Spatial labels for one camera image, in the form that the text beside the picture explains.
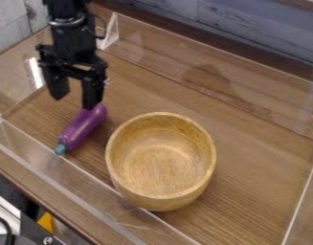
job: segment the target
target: bowl rim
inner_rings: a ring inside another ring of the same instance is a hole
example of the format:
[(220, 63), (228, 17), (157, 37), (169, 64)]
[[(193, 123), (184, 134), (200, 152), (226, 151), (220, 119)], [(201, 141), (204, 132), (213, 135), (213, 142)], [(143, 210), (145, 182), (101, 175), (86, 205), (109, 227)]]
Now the bowl rim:
[[(118, 175), (118, 172), (115, 170), (115, 168), (113, 167), (111, 164), (111, 159), (110, 159), (110, 153), (111, 153), (111, 148), (114, 145), (114, 141), (119, 135), (119, 133), (123, 131), (123, 129), (133, 124), (134, 122), (137, 122), (141, 119), (145, 118), (151, 118), (154, 116), (169, 116), (169, 117), (176, 117), (180, 118), (181, 120), (185, 120), (188, 123), (190, 123), (193, 126), (196, 126), (198, 128), (198, 130), (201, 130), (201, 132), (204, 133), (204, 135), (206, 136), (208, 142), (210, 144), (210, 148), (212, 148), (212, 163), (210, 166), (205, 172), (205, 174), (202, 175), (201, 179), (193, 184), (193, 186), (190, 186), (188, 189), (184, 189), (176, 193), (170, 193), (170, 194), (162, 194), (162, 196), (160, 194), (142, 194), (139, 192), (137, 192), (129, 185), (125, 184), (121, 176)], [(214, 140), (209, 134), (209, 132), (206, 131), (206, 129), (201, 126), (200, 123), (197, 123), (194, 120), (192, 120), (190, 118), (177, 114), (177, 113), (172, 113), (172, 112), (151, 112), (151, 113), (146, 113), (142, 114), (139, 116), (133, 117), (129, 121), (126, 121), (114, 131), (107, 146), (106, 146), (106, 153), (105, 153), (105, 158), (106, 158), (106, 164), (107, 164), (107, 168), (109, 168), (109, 172), (111, 175), (111, 179), (117, 181), (117, 183), (122, 186), (122, 188), (125, 188), (126, 190), (129, 190), (130, 193), (133, 193), (134, 195), (146, 197), (146, 198), (153, 198), (153, 199), (158, 199), (158, 200), (165, 200), (165, 199), (173, 199), (173, 198), (178, 198), (178, 197), (184, 197), (188, 196), (189, 194), (192, 194), (193, 192), (196, 192), (198, 189), (201, 189), (204, 187), (204, 185), (210, 181), (213, 172), (214, 172), (214, 165), (216, 165), (216, 148), (214, 148)]]

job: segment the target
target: wooden bowl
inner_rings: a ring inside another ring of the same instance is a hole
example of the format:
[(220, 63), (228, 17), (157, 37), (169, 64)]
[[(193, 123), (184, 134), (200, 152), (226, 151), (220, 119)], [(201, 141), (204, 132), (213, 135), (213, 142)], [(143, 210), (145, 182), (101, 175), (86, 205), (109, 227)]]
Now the wooden bowl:
[(106, 163), (119, 193), (138, 207), (173, 211), (204, 192), (214, 172), (216, 151), (206, 130), (189, 118), (156, 112), (114, 132)]

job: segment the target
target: robotic arm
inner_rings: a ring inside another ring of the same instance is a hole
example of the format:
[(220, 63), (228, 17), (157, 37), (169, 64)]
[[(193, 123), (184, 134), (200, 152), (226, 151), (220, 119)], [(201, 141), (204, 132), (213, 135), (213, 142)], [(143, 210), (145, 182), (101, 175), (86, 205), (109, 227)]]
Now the robotic arm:
[[(82, 83), (83, 108), (93, 110), (102, 101), (107, 81), (107, 63), (95, 55), (95, 16), (87, 9), (91, 0), (43, 0), (47, 5), (54, 45), (39, 45), (40, 66), (54, 99), (60, 100), (70, 92), (68, 78)], [(82, 70), (75, 65), (85, 65)]]

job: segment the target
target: teal cap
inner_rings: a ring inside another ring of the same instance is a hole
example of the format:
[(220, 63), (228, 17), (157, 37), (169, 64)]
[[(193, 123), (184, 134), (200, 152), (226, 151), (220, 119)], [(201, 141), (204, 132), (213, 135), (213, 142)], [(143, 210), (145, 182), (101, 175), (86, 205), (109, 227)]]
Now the teal cap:
[(59, 143), (56, 149), (55, 149), (55, 153), (62, 156), (66, 152), (67, 152), (68, 148), (64, 144)]

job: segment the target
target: purple object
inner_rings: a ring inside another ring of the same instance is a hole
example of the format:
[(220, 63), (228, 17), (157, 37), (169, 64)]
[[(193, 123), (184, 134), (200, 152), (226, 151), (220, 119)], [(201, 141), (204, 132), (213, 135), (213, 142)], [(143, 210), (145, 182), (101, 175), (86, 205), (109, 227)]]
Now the purple object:
[(106, 120), (107, 108), (99, 103), (93, 110), (83, 109), (59, 137), (55, 153), (62, 155), (66, 151), (78, 148), (93, 129)]

